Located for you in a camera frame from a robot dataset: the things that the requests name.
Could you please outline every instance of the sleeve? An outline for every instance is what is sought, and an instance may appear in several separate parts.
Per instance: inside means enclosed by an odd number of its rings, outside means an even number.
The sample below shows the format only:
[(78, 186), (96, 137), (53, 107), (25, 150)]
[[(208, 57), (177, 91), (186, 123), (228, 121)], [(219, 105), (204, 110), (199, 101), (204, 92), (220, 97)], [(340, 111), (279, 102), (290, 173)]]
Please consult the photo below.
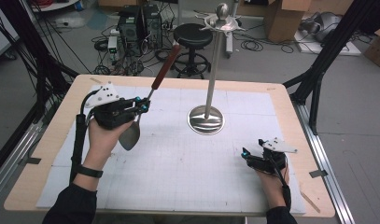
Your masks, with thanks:
[(287, 207), (275, 207), (266, 213), (267, 224), (297, 224)]
[(96, 192), (70, 184), (59, 193), (42, 223), (91, 224), (96, 212)]

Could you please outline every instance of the gray floor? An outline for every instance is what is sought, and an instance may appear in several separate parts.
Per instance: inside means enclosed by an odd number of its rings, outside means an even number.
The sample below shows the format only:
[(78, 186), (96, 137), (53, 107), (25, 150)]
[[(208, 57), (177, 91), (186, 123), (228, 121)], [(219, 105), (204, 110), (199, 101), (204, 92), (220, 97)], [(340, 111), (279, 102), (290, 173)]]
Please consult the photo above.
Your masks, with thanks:
[[(98, 54), (91, 39), (117, 22), (97, 8), (80, 12), (87, 24), (79, 29), (66, 30), (64, 40), (90, 70), (97, 65)], [(104, 21), (91, 23), (95, 19)], [(261, 24), (259, 19), (243, 18), (244, 27)], [(262, 28), (248, 31), (263, 37)], [(88, 72), (75, 56), (53, 35), (63, 61), (80, 73)], [(283, 83), (306, 71), (317, 57), (294, 51), (286, 53), (279, 46), (265, 45), (263, 51), (241, 49), (242, 41), (234, 41), (230, 59), (220, 57), (218, 79), (249, 82)], [(355, 45), (364, 52), (367, 44)], [(201, 53), (211, 58), (213, 44)], [(155, 59), (146, 63), (157, 62)], [(153, 76), (161, 64), (153, 65), (141, 76)], [(21, 60), (0, 59), (0, 148), (11, 136), (35, 101), (35, 91)], [(322, 144), (357, 223), (380, 223), (380, 68), (363, 55), (339, 56), (323, 79), (317, 128)], [(44, 214), (9, 212), (4, 200), (21, 172), (18, 168), (0, 194), (0, 223), (39, 223)], [(264, 223), (263, 217), (253, 217), (250, 223)], [(337, 217), (301, 218), (299, 223), (339, 223)]]

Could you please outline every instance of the black wristband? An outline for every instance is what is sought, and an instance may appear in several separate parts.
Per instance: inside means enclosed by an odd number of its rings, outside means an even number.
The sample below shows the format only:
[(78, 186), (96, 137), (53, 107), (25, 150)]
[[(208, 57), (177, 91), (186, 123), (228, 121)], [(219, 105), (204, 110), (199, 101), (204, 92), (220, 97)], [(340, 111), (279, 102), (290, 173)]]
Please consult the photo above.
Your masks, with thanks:
[(103, 171), (93, 170), (87, 167), (83, 167), (82, 165), (77, 166), (76, 173), (95, 177), (95, 178), (100, 178), (103, 175)]

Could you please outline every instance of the spoon handle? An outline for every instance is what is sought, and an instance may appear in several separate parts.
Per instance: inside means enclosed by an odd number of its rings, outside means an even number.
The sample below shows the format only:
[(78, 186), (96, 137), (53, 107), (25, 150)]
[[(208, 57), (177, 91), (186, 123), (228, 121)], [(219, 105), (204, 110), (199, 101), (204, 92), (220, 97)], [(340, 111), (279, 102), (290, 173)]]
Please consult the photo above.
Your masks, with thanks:
[(167, 71), (169, 71), (170, 67), (175, 62), (177, 54), (179, 52), (180, 52), (180, 46), (179, 45), (173, 45), (172, 51), (170, 52), (169, 56), (167, 57), (166, 61), (163, 64), (160, 72), (155, 77), (155, 80), (151, 85), (151, 88), (153, 90), (157, 90), (160, 87), (164, 77), (166, 76)]

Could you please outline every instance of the stool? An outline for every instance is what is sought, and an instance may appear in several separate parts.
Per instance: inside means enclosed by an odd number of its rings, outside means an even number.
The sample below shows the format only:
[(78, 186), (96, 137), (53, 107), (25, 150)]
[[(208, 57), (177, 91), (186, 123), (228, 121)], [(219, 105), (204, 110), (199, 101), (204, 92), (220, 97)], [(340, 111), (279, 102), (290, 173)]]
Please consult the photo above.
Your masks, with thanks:
[[(187, 53), (181, 53), (176, 57), (171, 69), (175, 69), (178, 72), (177, 77), (181, 77), (182, 74), (190, 76), (201, 75), (204, 79), (203, 72), (207, 69), (208, 72), (211, 70), (211, 63), (205, 58), (205, 56), (195, 53), (197, 49), (203, 49), (204, 46), (210, 44), (213, 40), (213, 34), (210, 30), (200, 31), (199, 29), (204, 28), (204, 26), (196, 23), (187, 23), (179, 25), (175, 28), (174, 39), (175, 41), (189, 49)], [(181, 61), (180, 58), (189, 55), (187, 61)], [(195, 62), (195, 57), (200, 57), (200, 62)], [(185, 66), (180, 69), (177, 67), (179, 64)]]

